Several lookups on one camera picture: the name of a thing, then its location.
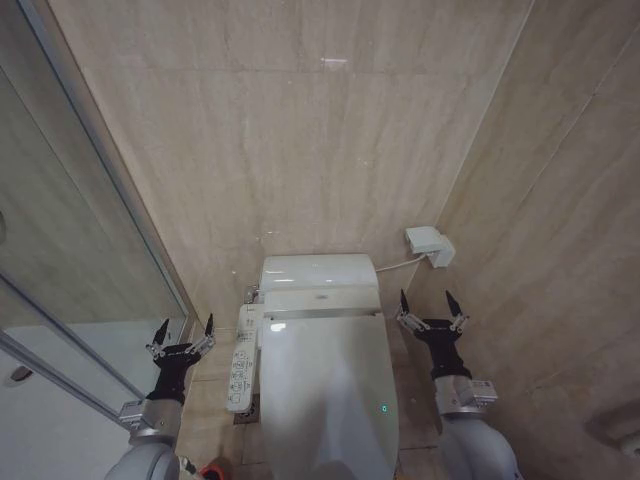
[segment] beige floor tile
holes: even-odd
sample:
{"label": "beige floor tile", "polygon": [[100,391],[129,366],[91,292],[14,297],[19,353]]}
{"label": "beige floor tile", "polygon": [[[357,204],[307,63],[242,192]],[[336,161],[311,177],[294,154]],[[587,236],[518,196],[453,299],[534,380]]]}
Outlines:
{"label": "beige floor tile", "polygon": [[235,348],[235,329],[217,329],[216,344],[198,363],[193,380],[228,380]]}
{"label": "beige floor tile", "polygon": [[233,480],[271,480],[273,475],[266,463],[242,465],[234,470]]}
{"label": "beige floor tile", "polygon": [[447,480],[442,456],[437,448],[400,450],[402,474],[399,480]]}
{"label": "beige floor tile", "polygon": [[266,461],[262,426],[259,423],[250,423],[245,427],[242,463],[265,463]]}
{"label": "beige floor tile", "polygon": [[198,467],[218,456],[235,465],[242,461],[244,425],[233,425],[233,415],[225,408],[226,393],[226,380],[191,384],[176,452]]}
{"label": "beige floor tile", "polygon": [[438,431],[415,371],[411,367],[398,368],[394,375],[398,395],[400,448],[435,445]]}

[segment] shower enclosure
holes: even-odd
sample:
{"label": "shower enclosure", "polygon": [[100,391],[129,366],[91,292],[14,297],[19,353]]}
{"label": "shower enclosure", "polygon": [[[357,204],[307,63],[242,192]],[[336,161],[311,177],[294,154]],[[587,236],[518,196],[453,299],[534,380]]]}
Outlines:
{"label": "shower enclosure", "polygon": [[1,478],[103,475],[145,344],[194,320],[65,47],[46,2],[0,4]]}

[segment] toilet tank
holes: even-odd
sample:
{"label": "toilet tank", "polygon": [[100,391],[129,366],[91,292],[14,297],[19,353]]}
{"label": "toilet tank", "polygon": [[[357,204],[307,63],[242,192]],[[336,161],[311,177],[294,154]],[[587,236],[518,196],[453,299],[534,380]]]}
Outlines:
{"label": "toilet tank", "polygon": [[369,255],[290,255],[267,257],[260,278],[261,298],[268,292],[314,288],[374,287],[378,277]]}
{"label": "toilet tank", "polygon": [[267,257],[258,298],[272,318],[380,311],[378,278],[365,254]]}

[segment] floor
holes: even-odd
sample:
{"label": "floor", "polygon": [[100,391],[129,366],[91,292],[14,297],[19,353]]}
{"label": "floor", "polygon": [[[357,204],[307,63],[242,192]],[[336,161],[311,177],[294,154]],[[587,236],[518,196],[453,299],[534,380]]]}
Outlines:
{"label": "floor", "polygon": [[[398,478],[446,480],[427,394],[397,323],[388,320],[387,332],[400,416]],[[233,425],[233,415],[225,409],[234,337],[235,330],[216,330],[216,346],[196,367],[176,451],[198,466],[217,456],[227,458],[234,466],[233,480],[270,480],[273,477],[266,463],[260,424]]]}

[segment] red object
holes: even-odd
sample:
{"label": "red object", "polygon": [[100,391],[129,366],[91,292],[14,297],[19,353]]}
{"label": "red object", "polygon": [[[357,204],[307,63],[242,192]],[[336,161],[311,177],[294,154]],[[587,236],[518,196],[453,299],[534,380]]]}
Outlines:
{"label": "red object", "polygon": [[224,472],[220,468],[219,465],[215,463],[210,463],[202,470],[200,470],[200,475],[202,475],[207,480],[225,480]]}

